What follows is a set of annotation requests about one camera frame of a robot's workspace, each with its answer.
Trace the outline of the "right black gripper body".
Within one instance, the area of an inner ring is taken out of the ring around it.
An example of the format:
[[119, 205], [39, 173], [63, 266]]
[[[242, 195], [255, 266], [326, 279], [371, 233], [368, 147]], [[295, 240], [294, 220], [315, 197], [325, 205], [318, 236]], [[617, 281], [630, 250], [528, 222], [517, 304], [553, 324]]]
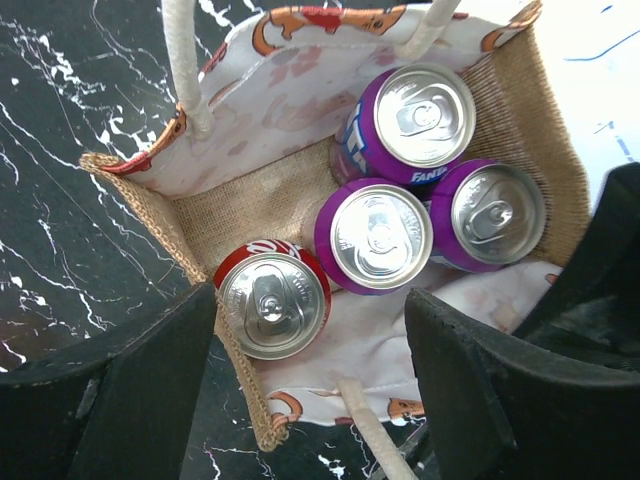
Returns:
[[639, 165], [607, 176], [591, 223], [514, 335], [576, 360], [639, 368]]

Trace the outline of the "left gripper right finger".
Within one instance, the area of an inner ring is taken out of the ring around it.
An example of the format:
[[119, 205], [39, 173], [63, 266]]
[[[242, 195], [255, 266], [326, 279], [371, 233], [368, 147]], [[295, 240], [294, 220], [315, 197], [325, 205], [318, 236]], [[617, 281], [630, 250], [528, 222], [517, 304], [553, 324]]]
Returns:
[[405, 323], [444, 479], [635, 479], [639, 376], [550, 352], [422, 289]]

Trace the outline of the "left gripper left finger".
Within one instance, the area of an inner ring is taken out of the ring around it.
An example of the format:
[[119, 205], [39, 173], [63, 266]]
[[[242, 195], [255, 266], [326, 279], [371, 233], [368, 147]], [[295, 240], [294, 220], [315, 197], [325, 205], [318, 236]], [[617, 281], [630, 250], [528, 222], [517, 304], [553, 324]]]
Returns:
[[4, 479], [176, 479], [216, 318], [211, 283], [1, 376]]

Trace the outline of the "red cola can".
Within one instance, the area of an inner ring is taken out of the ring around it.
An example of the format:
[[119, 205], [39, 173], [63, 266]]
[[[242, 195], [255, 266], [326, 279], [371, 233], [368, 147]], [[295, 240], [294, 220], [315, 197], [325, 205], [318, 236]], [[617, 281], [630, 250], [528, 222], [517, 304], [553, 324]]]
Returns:
[[329, 280], [307, 249], [258, 239], [233, 250], [213, 281], [232, 331], [251, 358], [280, 360], [309, 346], [331, 310]]

